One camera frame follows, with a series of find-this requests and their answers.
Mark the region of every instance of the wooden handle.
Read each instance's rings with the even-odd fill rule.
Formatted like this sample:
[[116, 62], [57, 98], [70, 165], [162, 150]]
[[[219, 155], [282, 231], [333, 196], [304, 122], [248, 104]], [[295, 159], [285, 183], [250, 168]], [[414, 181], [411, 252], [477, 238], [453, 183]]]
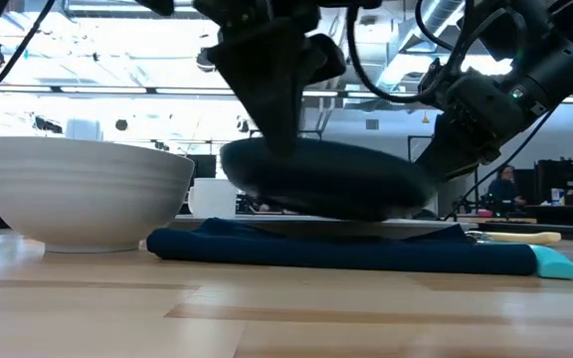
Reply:
[[561, 241], [560, 233], [544, 232], [538, 234], [486, 233], [493, 240], [508, 243], [532, 245], [550, 245]]

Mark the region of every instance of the black cable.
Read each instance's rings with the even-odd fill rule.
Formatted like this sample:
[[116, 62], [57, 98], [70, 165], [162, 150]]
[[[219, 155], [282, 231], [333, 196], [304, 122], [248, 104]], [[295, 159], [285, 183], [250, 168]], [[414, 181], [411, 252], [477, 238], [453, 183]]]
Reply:
[[368, 75], [364, 71], [362, 67], [361, 61], [359, 60], [359, 55], [357, 53], [357, 41], [355, 39], [355, 23], [357, 22], [357, 15], [359, 13], [359, 5], [351, 5], [348, 7], [346, 12], [346, 39], [348, 42], [348, 53], [350, 55], [351, 62], [353, 63], [353, 68], [355, 69], [355, 73], [359, 77], [359, 79], [364, 83], [364, 85], [370, 90], [371, 92], [375, 93], [377, 96], [390, 100], [392, 102], [397, 103], [414, 103], [420, 100], [429, 99], [432, 97], [434, 92], [439, 88], [439, 85], [446, 74], [449, 74], [450, 71], [455, 67], [455, 63], [458, 60], [458, 54], [464, 46], [466, 41], [467, 34], [472, 32], [470, 29], [470, 24], [474, 24], [473, 15], [475, 9], [475, 0], [466, 0], [466, 10], [464, 13], [464, 17], [467, 18], [464, 21], [464, 25], [462, 28], [459, 37], [457, 38], [457, 42], [455, 43], [455, 48], [451, 53], [448, 61], [444, 68], [439, 72], [435, 80], [431, 83], [431, 85], [421, 93], [409, 96], [400, 96], [400, 95], [393, 95], [390, 93], [385, 92], [384, 90], [375, 86]]
[[505, 11], [512, 18], [514, 25], [516, 25], [516, 57], [518, 58], [527, 45], [527, 23], [523, 15], [514, 11], [514, 9], [507, 7]]
[[470, 34], [470, 36], [466, 39], [466, 42], [463, 45], [462, 50], [459, 52], [458, 66], [460, 66], [464, 59], [466, 58], [466, 54], [468, 50], [473, 45], [473, 43], [478, 39], [483, 31], [487, 29], [496, 19], [503, 16], [506, 13], [505, 9], [497, 9], [493, 13], [491, 13], [488, 17], [486, 17]]
[[552, 109], [550, 109], [547, 114], [545, 114], [545, 116], [538, 122], [538, 124], [536, 124], [536, 126], [534, 127], [534, 129], [532, 130], [531, 133], [529, 133], [529, 135], [527, 136], [527, 138], [525, 138], [525, 140], [523, 140], [523, 142], [518, 146], [518, 148], [516, 148], [516, 150], [514, 150], [514, 152], [504, 161], [502, 162], [500, 165], [496, 166], [494, 169], [492, 169], [489, 173], [485, 174], [484, 177], [482, 177], [479, 181], [477, 181], [472, 188], [470, 188], [468, 190], [468, 192], [466, 192], [466, 194], [464, 195], [464, 197], [457, 203], [457, 205], [455, 206], [455, 208], [453, 209], [452, 212], [450, 212], [446, 217], [444, 217], [444, 219], [442, 219], [442, 221], [447, 221], [448, 219], [450, 219], [459, 209], [459, 207], [466, 201], [466, 198], [468, 197], [468, 195], [470, 195], [481, 183], [483, 183], [485, 180], [489, 179], [492, 175], [495, 175], [496, 172], [498, 171], [498, 169], [504, 167], [505, 165], [508, 165], [509, 162], [511, 162], [512, 160], [514, 160], [514, 158], [518, 155], [518, 153], [520, 153], [523, 148], [525, 148], [525, 146], [527, 145], [527, 143], [530, 142], [530, 140], [532, 140], [532, 138], [534, 137], [534, 135], [536, 135], [536, 133], [540, 130], [540, 128], [543, 126], [543, 124], [545, 124], [545, 122], [547, 121], [547, 119], [549, 119], [550, 116], [552, 116], [552, 113], [554, 113], [554, 110], [556, 110], [556, 108], [558, 107], [558, 104], [556, 104]]
[[46, 2], [46, 5], [44, 6], [43, 10], [39, 14], [39, 16], [37, 16], [37, 20], [35, 21], [35, 24], [32, 26], [32, 28], [30, 29], [28, 34], [26, 34], [26, 37], [24, 37], [21, 44], [19, 44], [19, 47], [17, 48], [15, 53], [10, 58], [10, 61], [8, 62], [6, 67], [1, 71], [1, 73], [0, 73], [0, 85], [4, 81], [4, 79], [6, 79], [6, 76], [8, 76], [8, 74], [12, 70], [13, 66], [15, 66], [17, 61], [24, 54], [24, 52], [26, 51], [26, 48], [28, 47], [28, 44], [30, 43], [32, 38], [35, 36], [35, 34], [39, 31], [39, 28], [41, 27], [41, 23], [44, 21], [44, 19], [46, 19], [46, 17], [50, 13], [50, 10], [52, 10], [52, 7], [54, 5], [55, 5], [55, 0], [48, 0]]
[[424, 3], [424, 0], [417, 0], [417, 4], [415, 4], [415, 21], [417, 22], [417, 27], [419, 28], [419, 30], [421, 30], [422, 34], [424, 34], [424, 36], [426, 36], [428, 38], [428, 40], [434, 42], [435, 44], [443, 47], [444, 49], [448, 50], [448, 51], [452, 51], [455, 49], [455, 47], [449, 43], [447, 43], [446, 41], [438, 38], [437, 36], [435, 36], [430, 30], [428, 30], [428, 28], [426, 27], [426, 24], [424, 23], [424, 19], [422, 19], [422, 4]]

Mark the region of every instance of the ribbed ceramic bowl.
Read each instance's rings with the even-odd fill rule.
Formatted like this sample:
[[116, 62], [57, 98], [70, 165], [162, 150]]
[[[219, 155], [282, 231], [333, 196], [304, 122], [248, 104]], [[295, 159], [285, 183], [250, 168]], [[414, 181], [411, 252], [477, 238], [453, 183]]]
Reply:
[[0, 137], [0, 216], [49, 252], [132, 250], [174, 219], [193, 168], [153, 149]]

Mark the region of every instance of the dark blue cloth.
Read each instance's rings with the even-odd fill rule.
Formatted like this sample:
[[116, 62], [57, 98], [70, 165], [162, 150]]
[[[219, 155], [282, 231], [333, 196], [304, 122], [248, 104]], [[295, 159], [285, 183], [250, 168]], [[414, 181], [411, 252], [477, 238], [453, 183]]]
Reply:
[[159, 229], [147, 249], [164, 260], [307, 267], [530, 275], [528, 245], [471, 244], [460, 226], [404, 240], [291, 238], [233, 221], [209, 219], [194, 231]]

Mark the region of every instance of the white wall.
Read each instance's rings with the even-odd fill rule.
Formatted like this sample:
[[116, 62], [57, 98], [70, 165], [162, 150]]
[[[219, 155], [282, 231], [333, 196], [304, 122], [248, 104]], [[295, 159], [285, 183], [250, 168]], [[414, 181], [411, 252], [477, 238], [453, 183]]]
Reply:
[[[422, 123], [425, 114], [431, 120], [430, 124]], [[360, 145], [407, 158], [408, 135], [431, 135], [437, 114], [438, 112], [434, 110], [426, 112], [421, 110], [414, 113], [403, 110], [365, 113], [359, 110], [337, 109], [330, 118], [323, 138], [324, 140]], [[366, 130], [364, 120], [367, 118], [380, 119], [380, 130]], [[306, 114], [307, 126], [311, 127], [316, 119], [316, 110], [312, 109]], [[528, 133], [529, 130], [506, 143], [501, 149], [503, 155], [499, 159], [489, 166], [479, 168], [479, 177], [505, 160]], [[428, 141], [416, 141], [414, 143], [413, 157], [416, 157], [421, 154]], [[561, 105], [511, 164], [516, 168], [533, 168], [533, 163], [537, 160], [558, 159], [561, 156], [573, 158], [573, 104]], [[456, 189], [451, 186], [448, 192], [454, 198], [463, 195], [465, 188], [472, 186], [473, 182], [472, 177], [468, 178], [466, 185], [456, 185]], [[482, 193], [488, 184], [489, 180], [480, 185]]]

